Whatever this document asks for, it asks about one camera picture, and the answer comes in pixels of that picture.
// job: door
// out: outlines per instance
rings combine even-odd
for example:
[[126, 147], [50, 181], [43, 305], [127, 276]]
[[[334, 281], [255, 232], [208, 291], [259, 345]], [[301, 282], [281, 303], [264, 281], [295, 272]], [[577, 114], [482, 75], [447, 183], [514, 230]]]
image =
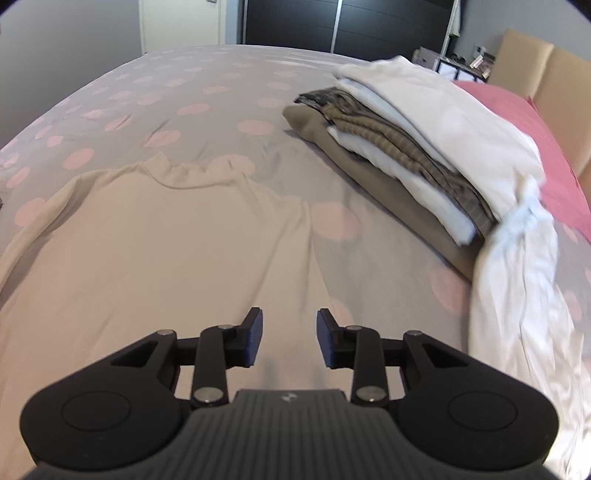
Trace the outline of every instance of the door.
[[247, 45], [330, 51], [338, 0], [248, 0]]
[[225, 43], [225, 2], [141, 0], [144, 52]]

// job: headboard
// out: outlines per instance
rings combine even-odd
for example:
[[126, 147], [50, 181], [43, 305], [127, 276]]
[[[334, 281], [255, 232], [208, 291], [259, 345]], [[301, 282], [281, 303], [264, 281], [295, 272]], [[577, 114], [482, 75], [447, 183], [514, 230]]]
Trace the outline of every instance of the headboard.
[[591, 61], [507, 30], [489, 83], [534, 100], [591, 205]]

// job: brown fabric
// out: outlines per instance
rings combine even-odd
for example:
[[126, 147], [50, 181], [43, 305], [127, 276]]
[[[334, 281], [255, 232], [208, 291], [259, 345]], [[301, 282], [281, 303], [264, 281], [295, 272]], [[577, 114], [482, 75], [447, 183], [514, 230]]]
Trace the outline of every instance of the brown fabric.
[[341, 147], [326, 131], [327, 120], [306, 105], [290, 105], [283, 115], [304, 140], [318, 145], [341, 170], [361, 185], [372, 197], [393, 213], [409, 230], [424, 240], [468, 280], [472, 280], [474, 261], [483, 240], [459, 247], [437, 218], [422, 207], [396, 179], [387, 176], [371, 163]]
[[434, 161], [403, 129], [384, 120], [348, 93], [335, 90], [333, 98], [335, 102], [324, 105], [321, 112], [339, 130], [368, 140], [408, 171], [424, 178], [463, 211], [483, 236], [496, 225], [487, 202], [463, 175]]

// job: wall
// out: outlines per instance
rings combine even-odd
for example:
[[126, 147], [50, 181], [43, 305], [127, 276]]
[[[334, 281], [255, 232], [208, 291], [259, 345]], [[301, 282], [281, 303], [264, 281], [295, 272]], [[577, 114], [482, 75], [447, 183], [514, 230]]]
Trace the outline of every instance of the wall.
[[591, 22], [566, 0], [468, 0], [455, 52], [472, 59], [474, 45], [496, 54], [507, 28], [591, 60]]
[[0, 17], [0, 147], [141, 55], [138, 0], [19, 0]]
[[242, 39], [238, 38], [239, 34], [239, 23], [242, 19], [239, 18], [241, 15], [241, 2], [242, 0], [227, 0], [226, 7], [226, 44], [235, 45], [242, 43]]

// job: sliding wardrobe door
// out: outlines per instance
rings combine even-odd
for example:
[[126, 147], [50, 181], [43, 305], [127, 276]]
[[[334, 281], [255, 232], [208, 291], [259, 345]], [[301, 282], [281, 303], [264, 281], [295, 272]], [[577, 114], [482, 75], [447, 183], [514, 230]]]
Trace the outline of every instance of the sliding wardrobe door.
[[342, 0], [335, 53], [389, 59], [425, 47], [441, 51], [453, 0]]
[[244, 43], [330, 51], [337, 0], [246, 0]]

